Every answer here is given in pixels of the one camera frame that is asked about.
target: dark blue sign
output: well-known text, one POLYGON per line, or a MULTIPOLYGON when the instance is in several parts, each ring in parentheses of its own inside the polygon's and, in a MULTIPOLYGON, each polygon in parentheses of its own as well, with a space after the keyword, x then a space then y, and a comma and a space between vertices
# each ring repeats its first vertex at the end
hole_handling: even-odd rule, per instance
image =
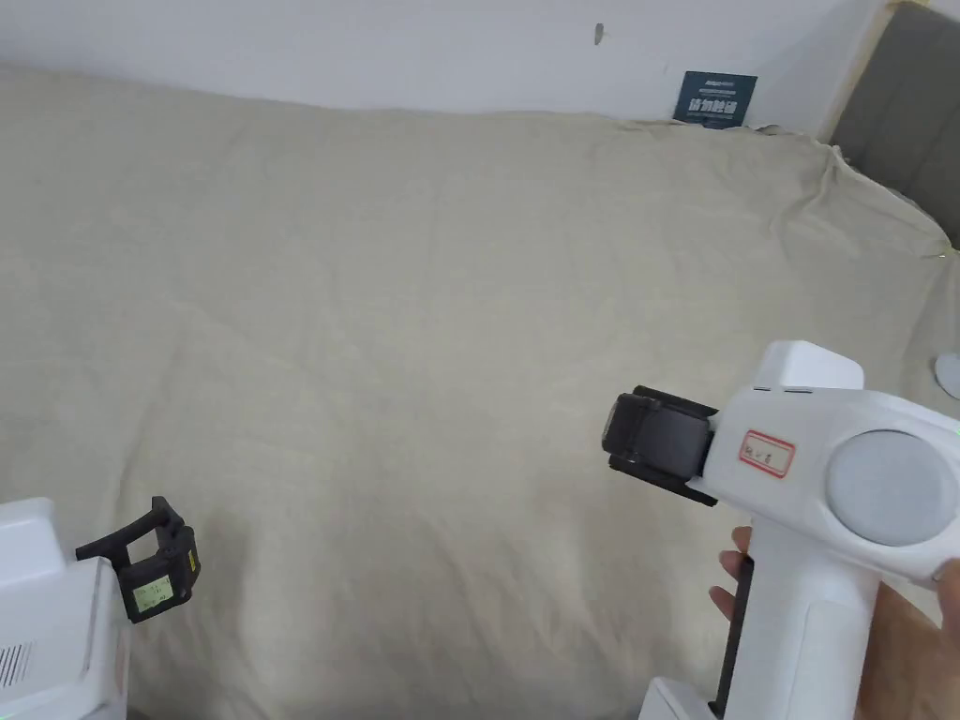
POLYGON ((736 128, 743 125, 755 85, 756 75, 689 71, 673 119, 705 128, 736 128))

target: bed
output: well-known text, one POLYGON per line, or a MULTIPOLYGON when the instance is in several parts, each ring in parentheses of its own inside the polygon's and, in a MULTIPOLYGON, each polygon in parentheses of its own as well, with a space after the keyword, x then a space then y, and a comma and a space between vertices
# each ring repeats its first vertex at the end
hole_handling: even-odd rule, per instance
POLYGON ((643 383, 722 405, 806 338, 960 416, 958 263, 787 133, 346 112, 0 70, 0 500, 71 546, 165 495, 153 718, 629 717, 705 694, 743 519, 606 468, 643 383))

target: human hand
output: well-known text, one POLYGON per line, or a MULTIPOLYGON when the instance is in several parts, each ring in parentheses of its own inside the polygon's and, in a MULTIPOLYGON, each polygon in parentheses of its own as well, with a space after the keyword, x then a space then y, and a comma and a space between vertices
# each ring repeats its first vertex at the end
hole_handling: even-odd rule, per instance
MULTIPOLYGON (((731 537, 736 550, 724 550, 720 553, 720 565, 734 580, 739 577, 743 556, 750 549, 752 533, 753 530, 749 527, 734 528, 731 537)), ((733 616, 733 596, 718 586, 710 588, 709 594, 713 604, 729 620, 733 616)), ((887 602, 887 597, 889 597, 887 593, 881 593, 877 603, 882 605, 887 602)), ((960 651, 960 560, 951 560, 941 571, 940 580, 937 583, 937 599, 944 616, 944 640, 960 651)))

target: red label sticker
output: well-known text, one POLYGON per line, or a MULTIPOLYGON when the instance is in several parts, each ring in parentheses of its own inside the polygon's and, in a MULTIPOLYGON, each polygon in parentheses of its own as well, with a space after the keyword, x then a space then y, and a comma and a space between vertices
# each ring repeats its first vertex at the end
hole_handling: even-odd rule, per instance
POLYGON ((740 446, 740 462, 768 472, 774 477, 786 477, 797 447, 783 440, 750 430, 740 446))

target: white round object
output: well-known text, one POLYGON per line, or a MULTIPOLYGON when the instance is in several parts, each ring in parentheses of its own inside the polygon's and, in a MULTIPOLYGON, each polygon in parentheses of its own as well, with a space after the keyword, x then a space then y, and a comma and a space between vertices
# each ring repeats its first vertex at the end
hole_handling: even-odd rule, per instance
POLYGON ((933 364, 933 374, 945 393, 960 400, 960 355, 945 352, 938 356, 933 364))
POLYGON ((901 547, 935 538, 957 514, 957 479, 930 443, 876 430, 834 450, 827 503, 861 538, 901 547))

